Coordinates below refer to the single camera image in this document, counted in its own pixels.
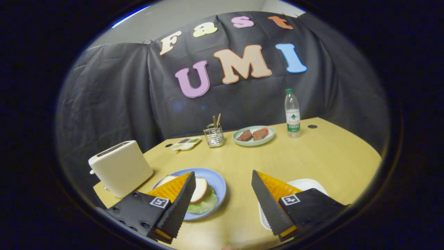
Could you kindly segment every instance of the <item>utensil holder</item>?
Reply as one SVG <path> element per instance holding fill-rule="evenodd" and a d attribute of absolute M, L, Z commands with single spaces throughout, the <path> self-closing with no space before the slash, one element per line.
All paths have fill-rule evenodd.
<path fill-rule="evenodd" d="M 214 127 L 214 123 L 206 126 L 203 130 L 205 134 L 205 139 L 210 148 L 220 147 L 224 144 L 224 136 L 222 131 L 222 126 L 219 124 L 218 128 Z"/>

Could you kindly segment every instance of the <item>water bottle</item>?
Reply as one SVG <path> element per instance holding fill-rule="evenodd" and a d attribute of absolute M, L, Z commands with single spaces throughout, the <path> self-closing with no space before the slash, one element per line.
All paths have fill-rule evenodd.
<path fill-rule="evenodd" d="M 287 131 L 289 137 L 301 136 L 301 116 L 299 104 L 292 89 L 285 90 L 285 114 L 287 116 Z"/>

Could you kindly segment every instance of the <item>meat slice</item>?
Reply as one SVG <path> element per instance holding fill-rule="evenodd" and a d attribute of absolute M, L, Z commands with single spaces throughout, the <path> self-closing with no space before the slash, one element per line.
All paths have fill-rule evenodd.
<path fill-rule="evenodd" d="M 256 130 L 253 133 L 253 141 L 259 141 L 262 140 L 263 138 L 265 138 L 267 135 L 269 134 L 268 129 L 267 128 L 263 128 L 260 130 Z"/>
<path fill-rule="evenodd" d="M 248 141 L 249 139 L 251 139 L 251 131 L 249 129 L 245 130 L 244 133 L 237 138 L 238 141 Z"/>

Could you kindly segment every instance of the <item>blue letter i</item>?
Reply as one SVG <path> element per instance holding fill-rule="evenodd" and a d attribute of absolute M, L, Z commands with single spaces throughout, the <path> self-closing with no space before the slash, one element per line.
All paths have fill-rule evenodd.
<path fill-rule="evenodd" d="M 277 44 L 276 48 L 282 51 L 282 54 L 284 54 L 285 59 L 287 59 L 288 67 L 287 71 L 291 73 L 299 73 L 307 71 L 307 67 L 302 65 L 301 61 L 299 60 L 298 56 L 296 55 L 296 52 L 294 51 L 294 45 L 293 44 Z"/>

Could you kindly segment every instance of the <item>toaster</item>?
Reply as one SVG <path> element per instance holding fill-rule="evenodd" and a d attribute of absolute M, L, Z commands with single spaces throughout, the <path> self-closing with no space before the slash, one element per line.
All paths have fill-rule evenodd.
<path fill-rule="evenodd" d="M 88 160 L 105 189 L 116 197 L 127 196 L 153 174 L 136 141 L 124 141 Z"/>

